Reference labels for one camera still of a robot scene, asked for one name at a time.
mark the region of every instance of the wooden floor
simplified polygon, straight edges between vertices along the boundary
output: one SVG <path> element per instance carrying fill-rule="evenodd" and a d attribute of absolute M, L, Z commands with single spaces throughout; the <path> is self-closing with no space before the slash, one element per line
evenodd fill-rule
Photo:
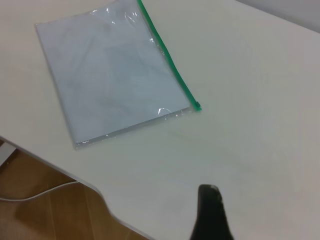
<path fill-rule="evenodd" d="M 27 198 L 71 181 L 16 150 L 0 167 L 0 197 Z M 0 201 L 0 240 L 145 239 L 118 223 L 102 198 L 81 183 L 25 202 Z"/>

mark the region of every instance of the desk surface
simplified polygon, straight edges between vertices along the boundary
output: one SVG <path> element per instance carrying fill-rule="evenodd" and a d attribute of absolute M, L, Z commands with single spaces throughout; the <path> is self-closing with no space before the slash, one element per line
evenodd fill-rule
<path fill-rule="evenodd" d="M 200 184 L 236 239 L 319 239 L 320 34 L 233 0 L 145 0 L 203 111 L 75 151 L 34 24 L 107 2 L 0 3 L 0 137 L 157 240 L 189 238 Z"/>

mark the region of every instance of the white paper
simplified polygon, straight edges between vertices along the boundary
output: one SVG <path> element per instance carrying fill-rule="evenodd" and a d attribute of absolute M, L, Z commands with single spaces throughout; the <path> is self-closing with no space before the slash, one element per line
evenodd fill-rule
<path fill-rule="evenodd" d="M 36 27 L 76 144 L 190 106 L 135 0 Z"/>

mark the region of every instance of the white cable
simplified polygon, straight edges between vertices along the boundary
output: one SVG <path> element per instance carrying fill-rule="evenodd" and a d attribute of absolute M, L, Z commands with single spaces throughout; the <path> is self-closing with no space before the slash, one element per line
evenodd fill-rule
<path fill-rule="evenodd" d="M 56 189 L 58 189 L 58 188 L 67 186 L 67 185 L 69 185 L 69 184 L 77 184 L 77 183 L 79 183 L 79 182 L 78 182 L 78 181 L 67 182 L 67 183 L 61 184 L 61 185 L 59 185 L 59 186 L 55 186 L 55 187 L 53 187 L 53 188 L 50 188 L 50 189 L 48 189 L 48 190 L 46 190 L 46 191 L 40 192 L 40 193 L 37 194 L 37 195 L 31 196 L 31 197 L 28 197 L 28 198 L 23 198 L 23 199 L 9 199 L 9 198 L 2 198 L 2 197 L 0 197 L 0 201 L 6 201 L 6 202 L 23 202 L 23 201 L 28 201 L 28 200 L 30 200 L 30 199 L 35 199 L 35 198 L 37 198 L 37 197 L 39 197 L 39 196 L 41 196 L 41 195 L 43 195 L 43 194 L 46 194 L 46 193 L 48 193 L 48 192 L 50 192 L 50 191 L 53 191 L 53 190 L 56 190 Z"/>

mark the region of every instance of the green zip slider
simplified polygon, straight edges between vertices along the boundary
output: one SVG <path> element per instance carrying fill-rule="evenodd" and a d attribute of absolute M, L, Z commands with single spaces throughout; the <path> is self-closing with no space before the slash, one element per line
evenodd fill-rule
<path fill-rule="evenodd" d="M 199 102 L 196 101 L 196 99 L 194 98 L 194 96 L 192 95 L 192 93 L 190 92 L 189 88 L 187 87 L 186 83 L 184 82 L 184 80 L 182 79 L 180 73 L 178 72 L 174 61 L 172 60 L 168 49 L 166 48 L 164 42 L 162 41 L 159 33 L 157 32 L 153 22 L 151 21 L 151 18 L 144 6 L 144 4 L 142 3 L 142 0 L 137 0 L 138 5 L 141 9 L 141 12 L 144 16 L 144 18 L 146 19 L 149 28 L 151 29 L 153 35 L 155 36 L 159 46 L 161 47 L 161 50 L 163 51 L 164 56 L 166 57 L 166 60 L 168 61 L 169 67 L 171 68 L 175 78 L 177 79 L 178 83 L 180 84 L 180 86 L 182 87 L 186 97 L 189 99 L 189 101 L 191 102 L 192 106 L 194 107 L 194 109 L 196 111 L 201 111 L 201 105 Z"/>

